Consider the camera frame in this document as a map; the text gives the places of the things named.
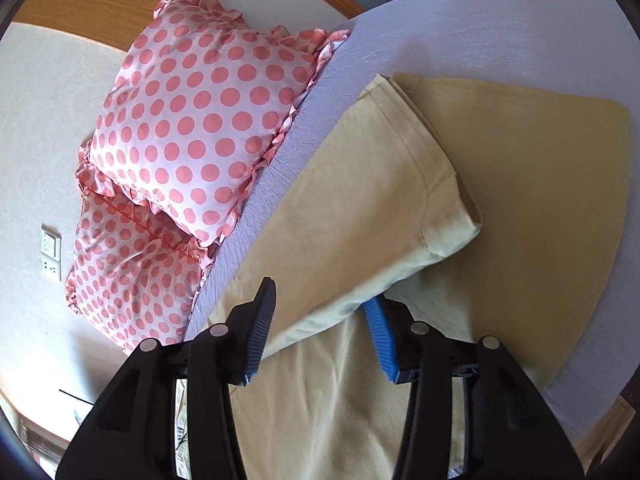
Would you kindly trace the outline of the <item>khaki beige pants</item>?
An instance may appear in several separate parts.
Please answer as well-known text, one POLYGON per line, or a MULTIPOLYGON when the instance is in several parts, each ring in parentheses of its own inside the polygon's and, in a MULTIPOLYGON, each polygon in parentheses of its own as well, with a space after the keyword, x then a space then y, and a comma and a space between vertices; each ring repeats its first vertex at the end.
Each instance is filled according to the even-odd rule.
POLYGON ((277 285, 265 357, 231 391, 252 479, 386 479, 409 399, 360 304, 385 294, 464 341, 494 335, 544 387, 586 328, 623 234, 630 115, 494 82, 376 76, 239 255, 212 322, 277 285))

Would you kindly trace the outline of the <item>pink polka dot pillow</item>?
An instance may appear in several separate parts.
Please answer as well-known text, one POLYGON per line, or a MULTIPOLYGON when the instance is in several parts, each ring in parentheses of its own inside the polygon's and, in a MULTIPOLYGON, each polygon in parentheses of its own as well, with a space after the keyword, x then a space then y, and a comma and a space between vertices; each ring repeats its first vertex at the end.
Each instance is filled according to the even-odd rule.
POLYGON ((200 246, 219 244, 347 36, 258 32, 218 0, 160 0, 104 99, 90 162, 200 246))
POLYGON ((211 263, 167 214, 154 214, 119 190, 111 196, 89 191, 66 299, 127 354, 146 338, 178 344, 211 263))

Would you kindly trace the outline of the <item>lavender bed sheet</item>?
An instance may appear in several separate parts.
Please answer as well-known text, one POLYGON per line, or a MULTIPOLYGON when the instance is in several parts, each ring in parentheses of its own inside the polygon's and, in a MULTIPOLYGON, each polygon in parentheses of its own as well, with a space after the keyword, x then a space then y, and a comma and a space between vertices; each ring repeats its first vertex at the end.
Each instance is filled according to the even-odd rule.
MULTIPOLYGON (((276 157, 247 200, 198 297, 196 335, 286 190, 376 74, 483 79, 610 99, 639 111, 639 39, 615 0, 393 0, 348 23, 276 157)), ((544 390, 580 438, 639 364, 639 189, 631 185, 606 289, 567 362, 544 390)))

